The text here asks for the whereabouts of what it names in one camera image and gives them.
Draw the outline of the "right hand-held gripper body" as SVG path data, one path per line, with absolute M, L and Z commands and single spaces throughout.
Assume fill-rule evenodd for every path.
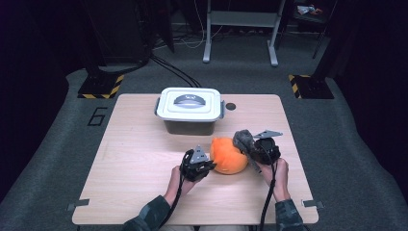
M 279 146 L 275 143 L 273 137 L 281 136 L 280 132 L 265 130 L 254 136 L 255 150 L 253 151 L 253 159 L 263 165 L 272 165 L 280 156 Z

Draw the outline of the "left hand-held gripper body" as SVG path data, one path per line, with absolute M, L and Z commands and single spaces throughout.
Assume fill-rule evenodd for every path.
M 205 164 L 209 161 L 204 150 L 198 145 L 194 149 L 188 150 L 180 165 L 181 174 L 189 181 L 195 182 L 203 179 L 207 175 L 203 174 L 203 170 L 207 169 Z

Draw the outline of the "orange plush toy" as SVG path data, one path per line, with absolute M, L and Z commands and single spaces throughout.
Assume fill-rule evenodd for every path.
M 216 164 L 215 171 L 221 174 L 236 174 L 243 171 L 248 160 L 233 144 L 231 138 L 213 138 L 210 158 Z

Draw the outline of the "storage box with white lid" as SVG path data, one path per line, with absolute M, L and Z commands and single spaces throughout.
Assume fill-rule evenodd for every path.
M 224 118 L 225 101 L 218 90 L 166 88 L 155 106 L 169 134 L 210 136 L 216 122 Z

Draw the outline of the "person's left hand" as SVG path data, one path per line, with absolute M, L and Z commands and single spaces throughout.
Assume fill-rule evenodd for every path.
M 191 182 L 189 180 L 185 180 L 184 183 L 181 184 L 180 177 L 180 167 L 176 166 L 171 171 L 166 193 L 164 194 L 164 199 L 169 206 L 173 205 L 178 192 L 180 192 L 181 196 L 186 195 L 197 184 L 197 181 Z

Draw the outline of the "person's right hand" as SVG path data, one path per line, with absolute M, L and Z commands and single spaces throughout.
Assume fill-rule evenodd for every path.
M 279 158 L 273 166 L 263 165 L 260 163 L 258 163 L 258 166 L 264 180 L 268 185 L 272 180 L 275 180 L 273 189 L 273 197 L 275 201 L 281 202 L 290 199 L 291 195 L 288 190 L 288 163 L 284 159 Z

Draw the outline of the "black yellow-striped stand base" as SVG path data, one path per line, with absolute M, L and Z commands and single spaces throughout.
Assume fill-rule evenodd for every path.
M 124 76 L 88 76 L 77 93 L 78 98 L 110 99 L 117 94 Z
M 297 99 L 333 99 L 334 95 L 324 80 L 309 75 L 290 75 L 289 81 Z

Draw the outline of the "dark stand with colourful item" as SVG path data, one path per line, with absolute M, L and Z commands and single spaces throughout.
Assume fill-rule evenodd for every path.
M 318 33 L 318 44 L 313 58 L 317 56 L 330 20 L 339 0 L 295 0 L 290 19 L 295 21 L 301 33 Z

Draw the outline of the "dark equipment cabinet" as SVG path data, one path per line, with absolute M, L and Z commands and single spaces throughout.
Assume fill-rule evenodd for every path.
M 140 0 L 84 0 L 106 64 L 137 64 L 149 56 Z

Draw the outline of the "white metal stand frame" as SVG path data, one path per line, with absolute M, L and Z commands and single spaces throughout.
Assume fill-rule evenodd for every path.
M 231 12 L 213 10 L 212 0 L 207 0 L 206 42 L 202 59 L 203 63 L 207 64 L 211 59 L 213 26 L 242 26 L 270 28 L 272 30 L 271 37 L 267 41 L 269 62 L 273 67 L 277 67 L 278 60 L 274 44 L 285 4 L 286 0 L 279 0 L 279 7 L 276 13 Z

